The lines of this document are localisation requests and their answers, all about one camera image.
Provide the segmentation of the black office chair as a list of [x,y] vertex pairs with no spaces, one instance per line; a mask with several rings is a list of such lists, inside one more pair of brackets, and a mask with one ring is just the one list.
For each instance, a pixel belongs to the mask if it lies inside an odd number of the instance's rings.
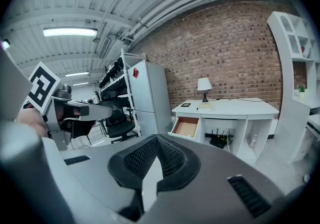
[[105,119],[105,126],[109,138],[114,138],[114,140],[111,140],[112,144],[138,136],[136,132],[128,135],[135,128],[135,124],[132,122],[132,110],[129,109],[130,120],[128,120],[123,110],[124,106],[119,98],[110,101],[100,101],[99,105],[111,109],[111,116]]

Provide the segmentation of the grey refrigerator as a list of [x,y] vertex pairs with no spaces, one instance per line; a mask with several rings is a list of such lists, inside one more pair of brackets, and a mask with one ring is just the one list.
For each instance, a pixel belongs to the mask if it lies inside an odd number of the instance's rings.
[[[133,69],[139,71],[137,79]],[[128,78],[143,136],[167,134],[173,127],[165,69],[141,61],[128,70]]]

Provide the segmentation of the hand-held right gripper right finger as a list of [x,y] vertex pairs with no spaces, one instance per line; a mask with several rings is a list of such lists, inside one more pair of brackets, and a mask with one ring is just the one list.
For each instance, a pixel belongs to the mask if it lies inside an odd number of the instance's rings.
[[200,171],[201,161],[194,151],[161,134],[157,135],[156,156],[162,171],[158,192],[183,189]]

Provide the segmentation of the white shade table lamp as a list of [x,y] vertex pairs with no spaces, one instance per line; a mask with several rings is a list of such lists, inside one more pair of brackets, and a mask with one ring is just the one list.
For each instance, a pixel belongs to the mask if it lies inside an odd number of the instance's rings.
[[207,103],[208,99],[207,99],[207,93],[208,91],[210,91],[212,89],[212,85],[210,83],[210,80],[206,77],[206,78],[200,78],[198,79],[197,82],[197,91],[202,92],[203,93],[203,103]]

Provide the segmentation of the black router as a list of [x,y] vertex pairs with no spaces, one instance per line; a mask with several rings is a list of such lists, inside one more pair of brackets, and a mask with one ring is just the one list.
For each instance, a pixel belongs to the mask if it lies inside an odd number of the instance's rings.
[[226,145],[226,141],[225,141],[225,137],[224,135],[220,135],[218,134],[218,130],[216,132],[216,134],[211,134],[211,140],[210,140],[210,144],[215,146],[215,147],[218,147],[220,149],[223,149]]

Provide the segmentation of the white wooden drawer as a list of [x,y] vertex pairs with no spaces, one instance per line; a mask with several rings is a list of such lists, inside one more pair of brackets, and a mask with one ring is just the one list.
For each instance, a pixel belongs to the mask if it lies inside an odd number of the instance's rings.
[[176,122],[168,134],[170,136],[188,139],[191,141],[199,140],[200,119],[194,117],[177,117]]

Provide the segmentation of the black power strip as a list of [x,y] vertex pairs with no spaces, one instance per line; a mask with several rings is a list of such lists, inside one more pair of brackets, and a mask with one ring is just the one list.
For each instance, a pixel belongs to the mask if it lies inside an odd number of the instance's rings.
[[227,138],[227,137],[234,137],[234,135],[230,135],[230,134],[227,134],[227,135],[222,135],[222,134],[209,134],[209,133],[205,133],[205,137],[206,138]]

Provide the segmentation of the white desk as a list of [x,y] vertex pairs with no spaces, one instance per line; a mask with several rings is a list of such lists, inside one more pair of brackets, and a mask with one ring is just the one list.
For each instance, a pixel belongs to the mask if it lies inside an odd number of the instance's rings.
[[210,144],[205,133],[234,135],[225,139],[224,150],[253,166],[258,160],[269,136],[274,117],[279,111],[259,98],[210,100],[211,112],[198,112],[201,100],[187,100],[189,107],[179,105],[173,112],[177,117],[200,119],[198,143]]

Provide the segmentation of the person's left forearm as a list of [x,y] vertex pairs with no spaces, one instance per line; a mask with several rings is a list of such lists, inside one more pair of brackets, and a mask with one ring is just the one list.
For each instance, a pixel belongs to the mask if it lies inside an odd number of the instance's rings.
[[40,137],[47,138],[48,137],[48,131],[45,126],[44,120],[42,118],[41,113],[35,109],[35,108],[27,108],[22,109],[18,116],[16,121],[18,123],[26,124],[33,129],[35,129],[36,133]]

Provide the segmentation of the white metal shelf rack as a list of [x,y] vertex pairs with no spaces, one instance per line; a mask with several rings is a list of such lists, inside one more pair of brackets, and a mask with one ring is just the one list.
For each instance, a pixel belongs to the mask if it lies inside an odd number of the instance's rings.
[[123,49],[105,75],[99,80],[100,105],[112,110],[102,124],[111,143],[141,136],[133,94],[130,87],[129,69],[145,59],[144,55],[127,53]]

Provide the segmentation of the grey ceiling vent unit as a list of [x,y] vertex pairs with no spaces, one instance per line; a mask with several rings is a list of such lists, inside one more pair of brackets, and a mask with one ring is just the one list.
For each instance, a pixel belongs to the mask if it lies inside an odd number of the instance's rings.
[[99,52],[99,56],[98,56],[100,59],[103,59],[103,58],[104,58],[110,42],[111,42],[111,40],[110,40],[108,37],[106,37],[106,38],[104,39],[104,41],[103,41],[103,43],[102,43],[102,45],[101,45],[101,49],[100,49],[100,52]]

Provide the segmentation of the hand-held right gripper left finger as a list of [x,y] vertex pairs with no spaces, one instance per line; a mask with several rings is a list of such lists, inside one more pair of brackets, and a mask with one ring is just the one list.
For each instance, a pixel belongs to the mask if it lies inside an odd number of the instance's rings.
[[119,186],[134,191],[128,207],[119,214],[137,221],[144,213],[142,188],[143,180],[151,168],[158,148],[156,134],[114,154],[108,162],[108,171]]

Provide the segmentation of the white bookshelf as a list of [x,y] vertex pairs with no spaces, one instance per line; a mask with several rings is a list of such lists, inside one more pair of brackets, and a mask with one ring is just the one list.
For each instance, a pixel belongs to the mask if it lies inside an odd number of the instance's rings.
[[[278,48],[283,78],[281,111],[273,139],[283,160],[292,163],[303,159],[313,142],[320,142],[320,40],[307,19],[274,11],[267,22]],[[304,99],[299,98],[297,89],[302,84]]]

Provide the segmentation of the pile of black equipment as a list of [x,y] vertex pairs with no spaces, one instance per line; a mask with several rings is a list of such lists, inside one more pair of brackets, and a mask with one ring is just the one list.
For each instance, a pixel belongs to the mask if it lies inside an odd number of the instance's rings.
[[106,73],[98,84],[101,101],[119,98],[123,107],[134,109],[124,57],[120,56],[109,69],[105,67],[105,70]]

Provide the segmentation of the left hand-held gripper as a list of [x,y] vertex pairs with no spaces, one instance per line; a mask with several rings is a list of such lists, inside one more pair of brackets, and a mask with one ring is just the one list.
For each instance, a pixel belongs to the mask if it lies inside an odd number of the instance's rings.
[[41,113],[49,137],[60,151],[67,150],[72,139],[87,137],[96,121],[112,114],[109,107],[60,98],[64,83],[42,62],[36,65],[28,80],[33,87],[27,101]]

